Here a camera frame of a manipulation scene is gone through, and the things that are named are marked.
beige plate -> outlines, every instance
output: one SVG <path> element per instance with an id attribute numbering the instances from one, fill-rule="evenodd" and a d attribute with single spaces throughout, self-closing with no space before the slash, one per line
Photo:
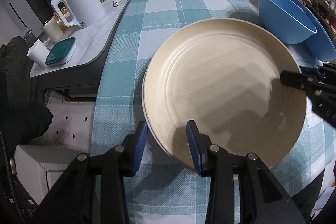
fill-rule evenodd
<path id="1" fill-rule="evenodd" d="M 194 169 L 185 133 L 201 133 L 228 152 L 280 162 L 305 120 L 306 95 L 281 84 L 282 70 L 300 72 L 274 35 L 237 19 L 208 19 L 169 37 L 151 60 L 143 110 L 160 146 Z"/>

white kettle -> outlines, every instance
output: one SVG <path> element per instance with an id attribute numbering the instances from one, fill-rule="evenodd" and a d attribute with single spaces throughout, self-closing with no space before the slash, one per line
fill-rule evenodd
<path id="1" fill-rule="evenodd" d="M 71 22 L 68 22 L 58 4 L 63 2 L 72 16 Z M 99 20 L 105 10 L 99 0 L 51 0 L 51 7 L 67 27 L 78 25 L 80 28 L 86 28 Z"/>

floor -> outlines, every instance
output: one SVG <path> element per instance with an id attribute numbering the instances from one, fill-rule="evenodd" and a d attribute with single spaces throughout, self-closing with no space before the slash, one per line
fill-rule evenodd
<path id="1" fill-rule="evenodd" d="M 95 103 L 67 102 L 64 97 L 51 91 L 48 108 L 54 117 L 43 139 L 90 152 Z"/>

kettle handle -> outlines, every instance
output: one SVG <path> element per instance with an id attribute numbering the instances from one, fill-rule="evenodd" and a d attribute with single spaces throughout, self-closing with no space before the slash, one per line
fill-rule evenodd
<path id="1" fill-rule="evenodd" d="M 65 16 L 62 14 L 61 10 L 58 8 L 58 4 L 60 2 L 63 2 L 64 5 L 67 7 L 68 11 L 70 12 L 71 16 L 72 16 L 72 20 L 70 22 L 67 21 L 67 19 L 65 18 Z M 73 12 L 71 11 L 68 3 L 66 0 L 51 0 L 51 7 L 54 9 L 54 11 L 56 12 L 56 14 L 58 15 L 59 19 L 63 22 L 63 24 L 67 27 L 73 26 L 73 25 L 78 25 L 79 27 L 81 27 L 81 25 L 79 24 L 78 20 L 75 18 Z"/>

green lid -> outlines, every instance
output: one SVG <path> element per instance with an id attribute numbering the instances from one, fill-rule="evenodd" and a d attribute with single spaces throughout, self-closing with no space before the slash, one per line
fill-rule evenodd
<path id="1" fill-rule="evenodd" d="M 69 37 L 60 42 L 57 42 L 54 45 L 54 47 L 50 50 L 50 53 L 47 59 L 45 60 L 45 64 L 51 65 L 51 64 L 62 61 L 68 55 L 75 40 L 76 39 L 74 37 Z"/>

